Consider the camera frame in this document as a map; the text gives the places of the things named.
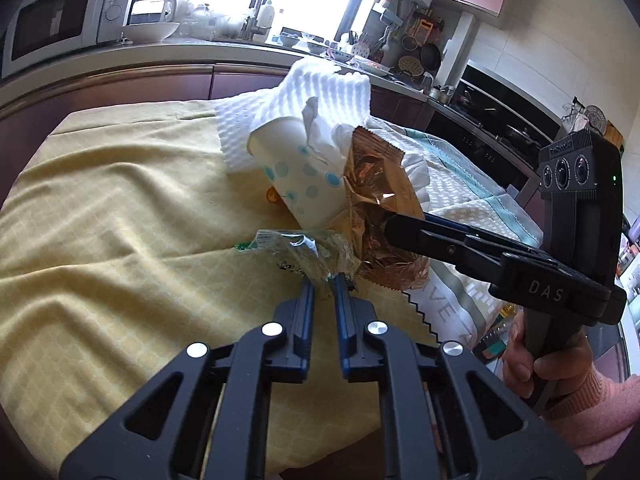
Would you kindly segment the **right hand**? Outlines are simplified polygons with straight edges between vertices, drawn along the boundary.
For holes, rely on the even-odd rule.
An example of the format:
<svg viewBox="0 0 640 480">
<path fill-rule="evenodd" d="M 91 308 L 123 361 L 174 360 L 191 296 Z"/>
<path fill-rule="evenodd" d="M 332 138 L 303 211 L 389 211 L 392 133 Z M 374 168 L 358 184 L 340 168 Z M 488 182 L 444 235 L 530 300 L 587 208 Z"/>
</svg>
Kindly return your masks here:
<svg viewBox="0 0 640 480">
<path fill-rule="evenodd" d="M 525 348 L 524 335 L 524 314 L 520 312 L 514 318 L 502 356 L 503 381 L 515 394 L 528 399 L 534 392 L 534 375 L 555 382 L 555 396 L 569 396 L 584 384 L 593 364 L 592 350 L 584 333 L 573 347 L 539 359 L 534 359 Z"/>
</svg>

